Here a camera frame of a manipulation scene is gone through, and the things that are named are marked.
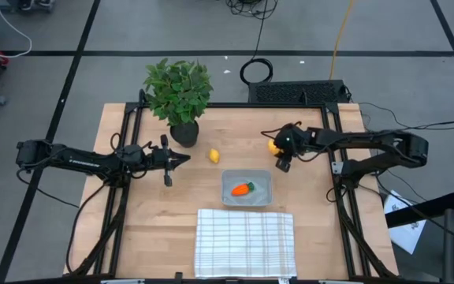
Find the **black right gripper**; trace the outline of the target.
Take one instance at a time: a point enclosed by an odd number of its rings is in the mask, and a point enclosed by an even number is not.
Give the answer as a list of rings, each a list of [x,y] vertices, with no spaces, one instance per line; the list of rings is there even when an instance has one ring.
[[[291,148],[279,148],[278,139],[283,132],[292,132],[294,139],[294,146]],[[274,144],[280,149],[280,151],[275,155],[277,157],[276,168],[282,170],[285,173],[288,173],[290,169],[290,162],[294,157],[303,155],[306,151],[306,146],[310,140],[310,133],[303,131],[299,127],[299,123],[296,124],[286,124],[280,131],[277,131],[273,134]]]

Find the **black floor beam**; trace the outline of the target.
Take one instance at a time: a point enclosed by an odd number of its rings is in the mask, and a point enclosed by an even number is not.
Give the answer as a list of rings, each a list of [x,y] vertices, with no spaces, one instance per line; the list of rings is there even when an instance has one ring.
[[[442,216],[446,210],[454,210],[454,192],[428,200],[420,204],[409,205],[385,214],[388,228],[404,226],[423,219]]]

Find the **black metal table frame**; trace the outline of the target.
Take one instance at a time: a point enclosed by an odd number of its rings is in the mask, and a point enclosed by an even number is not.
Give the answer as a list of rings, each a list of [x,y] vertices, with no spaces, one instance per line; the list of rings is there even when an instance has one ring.
[[[199,139],[187,153],[191,159],[173,173],[167,187],[160,171],[130,182],[126,189],[104,189],[89,177],[68,260],[78,269],[105,231],[119,204],[125,213],[95,261],[93,272],[119,278],[172,278],[194,275],[195,235],[200,209],[220,209],[221,174],[231,169],[268,170],[273,201],[269,212],[293,215],[296,267],[301,279],[346,279],[373,275],[374,268],[340,224],[333,202],[331,156],[294,159],[288,173],[275,166],[262,132],[289,122],[303,127],[363,130],[359,107],[296,104],[211,103],[199,119]],[[209,159],[210,149],[219,163]]]

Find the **white printed paper sheet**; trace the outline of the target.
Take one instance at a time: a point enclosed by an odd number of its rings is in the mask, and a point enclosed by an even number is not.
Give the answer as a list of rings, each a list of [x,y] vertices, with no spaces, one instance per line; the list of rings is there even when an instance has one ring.
[[[394,211],[406,208],[411,202],[404,199],[395,191],[388,193],[384,201],[384,213],[387,215]],[[391,241],[409,254],[413,254],[422,234],[426,220],[420,220],[407,225],[389,229]]]

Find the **black perforated computer case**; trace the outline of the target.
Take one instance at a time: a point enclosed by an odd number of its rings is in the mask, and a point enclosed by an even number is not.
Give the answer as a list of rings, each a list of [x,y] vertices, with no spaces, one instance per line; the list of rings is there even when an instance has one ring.
[[[249,86],[249,103],[349,103],[342,80],[259,82]]]

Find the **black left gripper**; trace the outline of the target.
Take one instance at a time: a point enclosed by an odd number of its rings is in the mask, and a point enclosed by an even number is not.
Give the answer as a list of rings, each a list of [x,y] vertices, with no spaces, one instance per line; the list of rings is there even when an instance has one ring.
[[[151,147],[151,153],[147,155],[146,171],[152,170],[164,170],[164,184],[167,187],[173,185],[172,178],[170,176],[171,160],[170,160],[170,149],[169,141],[166,134],[160,136],[161,147]],[[173,168],[176,169],[181,164],[186,163],[190,160],[191,156],[174,152]]]

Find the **green plant in black pot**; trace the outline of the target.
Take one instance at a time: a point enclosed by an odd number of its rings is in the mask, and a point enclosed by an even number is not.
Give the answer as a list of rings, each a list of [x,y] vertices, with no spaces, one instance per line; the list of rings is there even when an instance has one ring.
[[[167,121],[171,137],[182,147],[193,147],[199,136],[200,118],[214,90],[207,67],[197,61],[147,65],[144,97],[153,115]]]

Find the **orange toy carrot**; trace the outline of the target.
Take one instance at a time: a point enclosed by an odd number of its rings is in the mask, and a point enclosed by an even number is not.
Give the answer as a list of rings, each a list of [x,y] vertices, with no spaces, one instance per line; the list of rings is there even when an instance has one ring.
[[[236,186],[232,191],[232,196],[245,196],[255,190],[255,185],[252,182],[243,183]]]

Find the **grey plastic tupperware container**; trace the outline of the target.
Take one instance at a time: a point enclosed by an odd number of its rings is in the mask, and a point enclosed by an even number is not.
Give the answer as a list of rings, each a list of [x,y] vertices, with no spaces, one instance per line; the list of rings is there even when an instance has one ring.
[[[245,196],[232,196],[238,185],[252,182],[255,190]],[[267,170],[224,170],[221,174],[221,202],[230,207],[265,207],[273,201],[272,178]]]

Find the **white checked dish towel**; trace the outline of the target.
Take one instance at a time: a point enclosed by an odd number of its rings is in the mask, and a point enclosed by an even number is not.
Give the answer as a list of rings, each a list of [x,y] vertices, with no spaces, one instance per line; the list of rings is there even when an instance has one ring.
[[[291,214],[198,210],[196,278],[293,278],[295,254]]]

